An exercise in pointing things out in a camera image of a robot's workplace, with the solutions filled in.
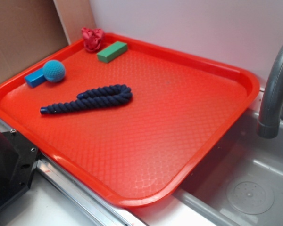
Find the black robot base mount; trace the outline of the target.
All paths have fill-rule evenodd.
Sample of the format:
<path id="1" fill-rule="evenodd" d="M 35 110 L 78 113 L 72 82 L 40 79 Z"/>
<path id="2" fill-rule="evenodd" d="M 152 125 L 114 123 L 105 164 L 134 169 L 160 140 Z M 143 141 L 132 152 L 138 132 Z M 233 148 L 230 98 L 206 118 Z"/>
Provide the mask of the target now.
<path id="1" fill-rule="evenodd" d="M 0 212 L 26 193 L 40 152 L 19 132 L 0 132 Z"/>

